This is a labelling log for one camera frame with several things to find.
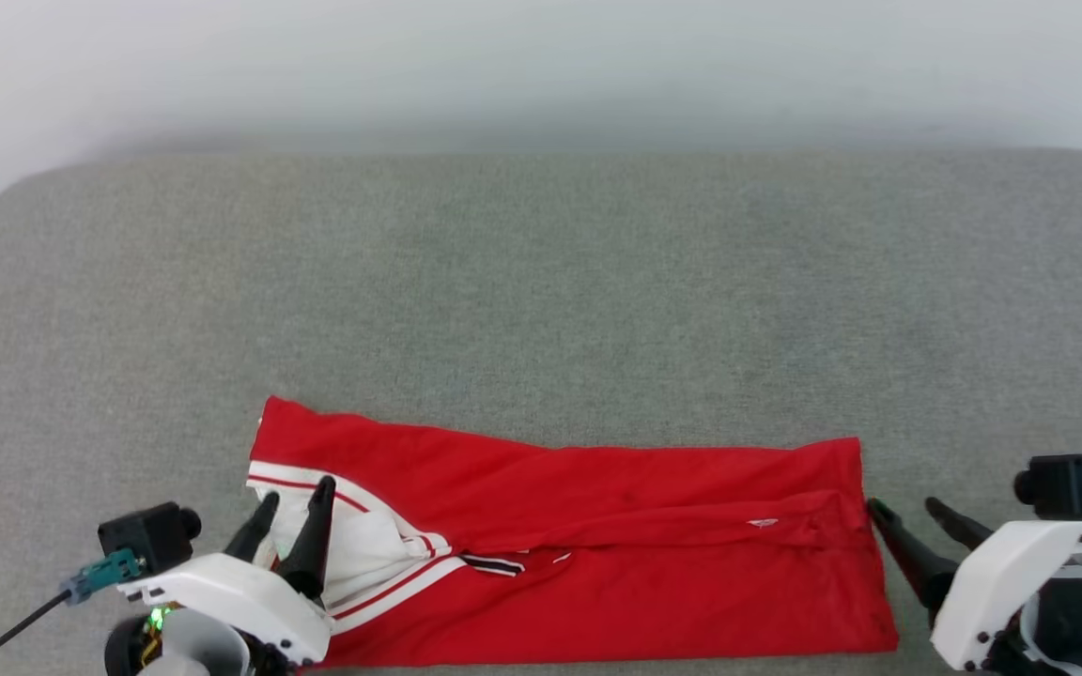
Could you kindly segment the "grey fabric sofa cushion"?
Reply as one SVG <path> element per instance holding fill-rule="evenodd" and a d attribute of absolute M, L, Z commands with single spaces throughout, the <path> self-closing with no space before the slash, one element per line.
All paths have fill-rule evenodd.
<path fill-rule="evenodd" d="M 0 634 L 270 395 L 550 448 L 856 436 L 932 546 L 1082 453 L 1082 151 L 150 157 L 0 193 Z"/>

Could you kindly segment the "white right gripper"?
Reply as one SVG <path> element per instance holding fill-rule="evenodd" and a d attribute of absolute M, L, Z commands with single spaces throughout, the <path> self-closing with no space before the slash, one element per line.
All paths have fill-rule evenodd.
<path fill-rule="evenodd" d="M 1082 521 L 1013 521 L 994 531 L 939 498 L 926 498 L 924 509 L 971 551 L 965 561 L 937 555 L 883 500 L 867 499 L 946 664 L 995 676 L 1082 676 Z"/>

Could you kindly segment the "red shirt with white sleeves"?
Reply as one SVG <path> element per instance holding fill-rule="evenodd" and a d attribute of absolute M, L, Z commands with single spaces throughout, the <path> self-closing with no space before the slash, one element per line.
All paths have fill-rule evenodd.
<path fill-rule="evenodd" d="M 892 652 L 860 442 L 563 448 L 270 398 L 246 483 L 287 555 L 319 480 L 325 667 Z"/>

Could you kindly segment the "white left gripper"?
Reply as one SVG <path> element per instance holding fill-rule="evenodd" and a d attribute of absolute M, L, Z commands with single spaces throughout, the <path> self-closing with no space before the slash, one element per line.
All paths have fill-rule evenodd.
<path fill-rule="evenodd" d="M 321 607 L 332 536 L 335 480 L 325 475 L 306 501 L 295 544 L 279 560 L 268 492 L 224 553 L 117 586 L 162 612 L 153 642 L 113 676 L 296 676 L 321 665 L 331 628 Z"/>

